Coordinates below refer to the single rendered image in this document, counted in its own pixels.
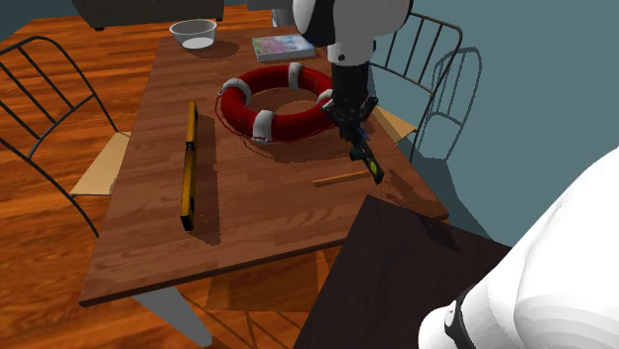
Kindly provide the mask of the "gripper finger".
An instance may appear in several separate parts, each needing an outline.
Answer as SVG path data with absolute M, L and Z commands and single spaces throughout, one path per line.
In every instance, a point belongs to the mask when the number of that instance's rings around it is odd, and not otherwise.
M 338 129 L 339 137 L 345 141 L 349 141 L 351 139 L 350 127 L 352 126 L 349 112 L 338 107 L 333 99 L 324 103 L 322 105 L 322 110 Z
M 359 110 L 353 115 L 353 130 L 358 133 L 363 141 L 367 141 L 369 136 L 363 129 L 362 124 L 367 121 L 377 104 L 378 98 L 375 95 L 368 95 L 359 107 Z

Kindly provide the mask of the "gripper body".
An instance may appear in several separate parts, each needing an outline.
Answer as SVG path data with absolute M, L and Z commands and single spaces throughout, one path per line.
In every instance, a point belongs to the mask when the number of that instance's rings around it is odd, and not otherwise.
M 331 65 L 331 88 L 339 108 L 359 108 L 368 95 L 369 64 Z

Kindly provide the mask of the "small black spirit level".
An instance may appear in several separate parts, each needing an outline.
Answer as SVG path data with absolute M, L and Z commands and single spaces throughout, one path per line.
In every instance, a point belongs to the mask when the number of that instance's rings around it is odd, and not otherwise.
M 374 182 L 380 184 L 384 177 L 384 172 L 378 161 L 373 155 L 367 141 L 369 137 L 361 127 L 357 127 L 350 133 L 351 149 L 349 158 L 351 161 L 362 161 L 369 173 L 373 176 Z

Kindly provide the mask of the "tan thin stick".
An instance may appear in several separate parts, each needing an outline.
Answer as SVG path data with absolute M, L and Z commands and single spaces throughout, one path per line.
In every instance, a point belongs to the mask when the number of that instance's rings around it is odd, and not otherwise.
M 341 182 L 346 182 L 350 180 L 356 180 L 356 179 L 371 177 L 371 176 L 372 175 L 369 171 L 362 171 L 362 172 L 340 174 L 336 176 L 320 178 L 320 179 L 314 180 L 312 183 L 315 186 L 320 187 L 320 186 L 326 186 L 326 185 L 331 185 L 331 184 L 336 184 L 336 183 L 341 183 Z

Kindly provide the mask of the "colourful book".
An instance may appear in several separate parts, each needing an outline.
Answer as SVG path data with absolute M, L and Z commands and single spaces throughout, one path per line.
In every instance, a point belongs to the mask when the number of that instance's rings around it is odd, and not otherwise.
M 257 61 L 276 61 L 293 58 L 311 58 L 315 48 L 299 34 L 253 38 Z

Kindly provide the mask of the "brown wooden table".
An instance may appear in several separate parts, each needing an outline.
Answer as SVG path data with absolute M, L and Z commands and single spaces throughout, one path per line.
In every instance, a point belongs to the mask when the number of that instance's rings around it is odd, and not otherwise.
M 230 133 L 214 106 L 226 80 L 256 69 L 255 32 L 226 31 L 200 52 L 160 41 L 146 90 L 78 299 L 92 306 L 125 297 L 172 305 L 207 336 L 181 284 L 340 244 L 367 196 L 443 220 L 446 209 L 382 125 L 368 122 L 385 179 L 317 187 L 359 172 L 335 130 L 259 145 Z M 180 219 L 189 103 L 197 108 L 193 229 Z

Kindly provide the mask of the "long yellow spirit level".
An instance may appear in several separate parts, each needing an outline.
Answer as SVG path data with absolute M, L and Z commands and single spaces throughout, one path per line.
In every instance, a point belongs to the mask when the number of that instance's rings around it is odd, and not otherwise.
M 186 150 L 183 173 L 183 188 L 180 219 L 185 231 L 193 229 L 194 222 L 194 198 L 196 178 L 196 137 L 197 137 L 197 108 L 196 103 L 191 101 L 188 108 L 188 121 L 186 130 Z

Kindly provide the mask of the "white bowl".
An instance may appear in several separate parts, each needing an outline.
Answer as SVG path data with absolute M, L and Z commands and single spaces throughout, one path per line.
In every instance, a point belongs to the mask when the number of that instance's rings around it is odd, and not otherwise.
M 207 19 L 177 22 L 169 27 L 174 39 L 186 50 L 202 50 L 216 39 L 217 23 Z

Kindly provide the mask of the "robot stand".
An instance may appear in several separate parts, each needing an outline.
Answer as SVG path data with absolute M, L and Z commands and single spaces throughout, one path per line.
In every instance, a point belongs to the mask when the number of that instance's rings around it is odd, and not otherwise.
M 424 317 L 509 250 L 367 196 L 293 349 L 419 349 Z

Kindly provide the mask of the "dark sofa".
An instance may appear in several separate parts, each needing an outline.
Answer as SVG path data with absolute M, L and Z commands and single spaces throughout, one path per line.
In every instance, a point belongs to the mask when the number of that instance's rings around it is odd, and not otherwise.
M 221 21 L 224 13 L 224 0 L 71 0 L 71 3 L 95 31 L 191 19 Z

